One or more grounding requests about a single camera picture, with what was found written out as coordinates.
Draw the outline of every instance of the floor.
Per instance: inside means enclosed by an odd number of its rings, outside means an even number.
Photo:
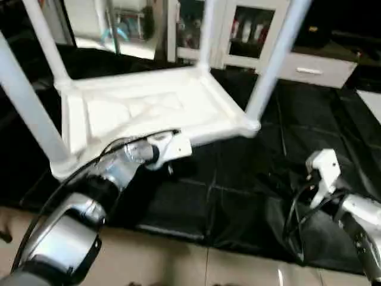
[[[14,236],[11,244],[0,243],[0,275],[9,272],[31,217],[0,208],[0,229],[7,225]],[[301,268],[122,229],[104,229],[101,237],[102,250],[81,285],[368,285],[363,276]]]

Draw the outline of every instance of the white cabinet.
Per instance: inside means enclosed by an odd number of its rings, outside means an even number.
[[[261,74],[270,59],[290,1],[218,0],[210,66],[243,67]],[[204,4],[204,0],[168,0],[168,61],[198,58]],[[287,55],[279,77],[341,88],[357,66],[350,52],[336,44],[329,43],[319,51],[307,50],[307,53],[297,51]],[[333,58],[334,53],[341,59]]]
[[[210,65],[257,69],[265,64],[288,4],[288,0],[219,0]],[[203,12],[203,0],[169,0],[168,61],[198,58]]]

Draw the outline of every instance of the tiled floor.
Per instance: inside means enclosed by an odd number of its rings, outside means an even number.
[[[0,244],[0,275],[9,272],[30,218],[28,213],[0,208],[0,228],[7,223],[14,236],[11,244]],[[103,248],[82,285],[368,285],[363,276],[300,268],[136,232],[105,229],[101,237]]]

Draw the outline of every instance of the cabinet drawer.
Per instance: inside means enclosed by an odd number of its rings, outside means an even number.
[[[350,61],[291,53],[285,58],[279,77],[341,88],[356,66],[357,63]]]

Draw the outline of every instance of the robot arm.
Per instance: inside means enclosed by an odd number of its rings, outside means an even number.
[[[336,190],[341,173],[334,150],[315,152],[306,161],[307,170],[318,170],[320,183],[310,208],[317,207]],[[330,205],[330,215],[353,240],[358,258],[372,285],[381,285],[381,204],[359,195],[344,195]]]
[[[79,284],[99,253],[98,232],[107,214],[138,167],[155,170],[192,154],[181,133],[162,132],[129,144],[121,140],[109,149],[121,144],[122,149],[94,164],[80,179],[80,188],[32,233],[18,268],[0,281],[1,286]]]

